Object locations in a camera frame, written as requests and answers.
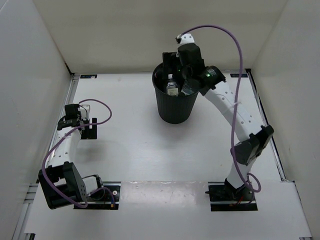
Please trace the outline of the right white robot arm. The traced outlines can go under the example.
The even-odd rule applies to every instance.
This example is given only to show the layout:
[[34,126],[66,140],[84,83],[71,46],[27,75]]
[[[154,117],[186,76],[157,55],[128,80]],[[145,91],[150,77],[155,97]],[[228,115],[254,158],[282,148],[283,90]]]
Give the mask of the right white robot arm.
[[160,117],[167,123],[180,124],[191,114],[198,94],[212,103],[231,126],[233,164],[224,181],[224,193],[238,199],[243,189],[252,189],[248,177],[256,158],[268,145],[274,129],[261,125],[238,102],[226,77],[216,66],[206,66],[200,48],[194,43],[163,52],[162,63],[154,70],[152,83]]

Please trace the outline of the tall clear white-label bottle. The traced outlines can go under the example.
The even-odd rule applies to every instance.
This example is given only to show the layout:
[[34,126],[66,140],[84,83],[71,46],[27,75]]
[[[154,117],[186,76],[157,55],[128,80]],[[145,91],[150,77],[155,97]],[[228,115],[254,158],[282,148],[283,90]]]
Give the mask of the tall clear white-label bottle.
[[166,94],[169,96],[177,97],[179,95],[179,85],[173,79],[173,75],[169,74],[165,87]]

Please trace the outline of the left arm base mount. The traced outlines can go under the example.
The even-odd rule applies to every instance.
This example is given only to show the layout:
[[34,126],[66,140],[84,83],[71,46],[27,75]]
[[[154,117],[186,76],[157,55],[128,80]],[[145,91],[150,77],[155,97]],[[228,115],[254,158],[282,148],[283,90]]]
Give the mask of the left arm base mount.
[[120,181],[104,181],[103,186],[107,190],[100,190],[88,198],[87,208],[79,208],[74,206],[76,210],[110,210],[116,211],[119,209],[121,196],[121,182]]

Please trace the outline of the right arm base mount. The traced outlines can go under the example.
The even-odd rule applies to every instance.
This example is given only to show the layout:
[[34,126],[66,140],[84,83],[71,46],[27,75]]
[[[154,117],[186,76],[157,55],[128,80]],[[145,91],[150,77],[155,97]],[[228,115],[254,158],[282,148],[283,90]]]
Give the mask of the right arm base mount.
[[232,192],[224,182],[208,182],[211,212],[249,212],[258,211],[254,193],[247,187]]

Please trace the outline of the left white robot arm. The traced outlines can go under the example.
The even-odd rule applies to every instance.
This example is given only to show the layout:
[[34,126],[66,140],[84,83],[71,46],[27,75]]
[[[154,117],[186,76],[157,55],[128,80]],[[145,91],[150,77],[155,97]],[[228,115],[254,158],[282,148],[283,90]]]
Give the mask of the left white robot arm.
[[93,200],[100,200],[105,194],[102,180],[97,174],[81,177],[74,161],[80,140],[96,140],[97,126],[85,126],[70,130],[85,124],[96,123],[97,119],[90,119],[90,105],[68,104],[64,106],[65,115],[57,123],[57,137],[55,144],[63,142],[53,150],[53,155],[45,165],[48,179],[55,184],[67,197],[77,203],[85,202],[89,195]]

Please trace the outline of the clear crushed water bottle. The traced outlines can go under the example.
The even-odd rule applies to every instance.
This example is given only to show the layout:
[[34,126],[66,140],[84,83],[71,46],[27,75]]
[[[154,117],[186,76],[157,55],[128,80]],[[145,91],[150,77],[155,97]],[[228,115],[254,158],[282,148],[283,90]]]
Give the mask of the clear crushed water bottle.
[[185,96],[190,96],[199,91],[197,86],[192,86],[188,81],[185,81],[181,88],[181,93]]

